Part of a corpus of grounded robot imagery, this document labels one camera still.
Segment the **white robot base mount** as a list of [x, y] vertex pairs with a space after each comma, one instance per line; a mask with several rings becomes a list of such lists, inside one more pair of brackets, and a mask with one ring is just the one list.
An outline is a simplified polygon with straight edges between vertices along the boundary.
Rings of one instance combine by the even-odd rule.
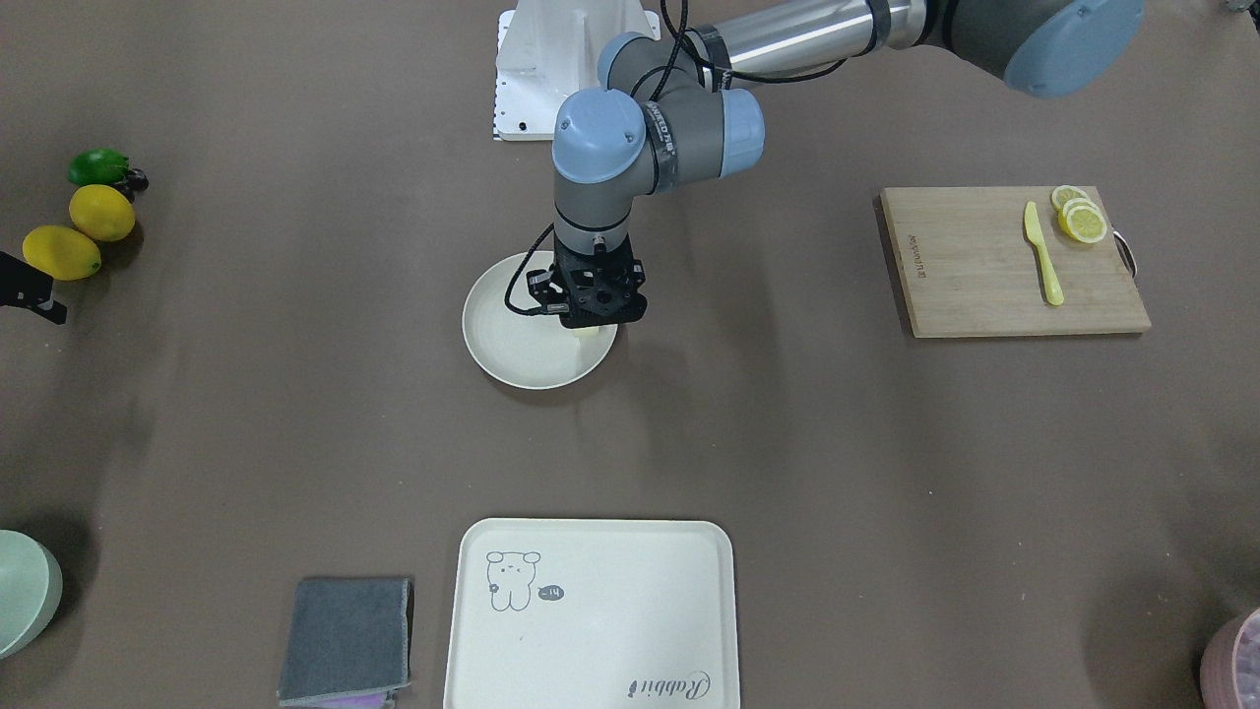
[[662, 19], [640, 1], [518, 1], [496, 23], [491, 136], [549, 141], [561, 105], [598, 79], [598, 55], [625, 31], [658, 39]]

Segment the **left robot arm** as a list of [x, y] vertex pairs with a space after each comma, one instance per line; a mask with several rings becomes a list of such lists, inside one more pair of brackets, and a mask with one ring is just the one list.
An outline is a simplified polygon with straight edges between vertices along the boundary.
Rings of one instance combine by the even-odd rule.
[[568, 329], [635, 322], [645, 280], [627, 234], [636, 196], [730, 178], [762, 157], [753, 84], [803, 84], [856, 57], [929, 44], [1042, 98], [1076, 93], [1137, 35], [1142, 1], [785, 1], [712, 26], [687, 3], [654, 39], [626, 31], [598, 55], [598, 81], [554, 117], [547, 268], [519, 262], [533, 305], [519, 317]]

